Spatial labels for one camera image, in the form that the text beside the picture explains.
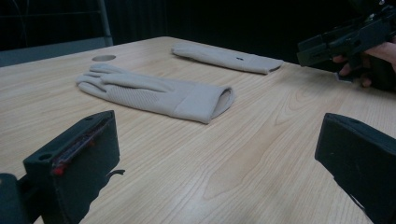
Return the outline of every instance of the table surface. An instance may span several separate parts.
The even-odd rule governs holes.
[[[327,71],[284,63],[269,75],[185,60],[159,37],[0,68],[0,173],[74,123],[114,110],[115,175],[81,223],[371,223],[314,159],[325,113],[396,136],[396,94],[338,82]],[[231,108],[208,125],[95,98],[75,78],[108,63],[140,74],[232,86]]]

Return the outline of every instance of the glove cuff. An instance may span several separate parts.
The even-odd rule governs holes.
[[[207,124],[230,108],[234,98],[231,87],[197,84],[176,107],[174,116]]]

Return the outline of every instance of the circular hole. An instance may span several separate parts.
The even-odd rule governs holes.
[[[107,62],[116,58],[116,55],[100,55],[92,58],[95,62]]]
[[[38,159],[40,161],[44,161],[44,160],[49,159],[51,156],[52,156],[51,154],[44,154],[44,155],[40,156]]]

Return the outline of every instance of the white glove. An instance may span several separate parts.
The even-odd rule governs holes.
[[[178,119],[209,123],[233,103],[231,87],[133,74],[105,63],[76,79],[93,96]]]
[[[172,52],[203,63],[261,74],[268,74],[278,69],[283,63],[282,60],[185,42],[176,43],[172,47]]]

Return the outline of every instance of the dark background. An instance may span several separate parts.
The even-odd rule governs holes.
[[[347,0],[105,2],[114,45],[168,35],[291,63],[299,42],[359,16]],[[99,12],[96,0],[0,1],[0,50],[103,36]]]

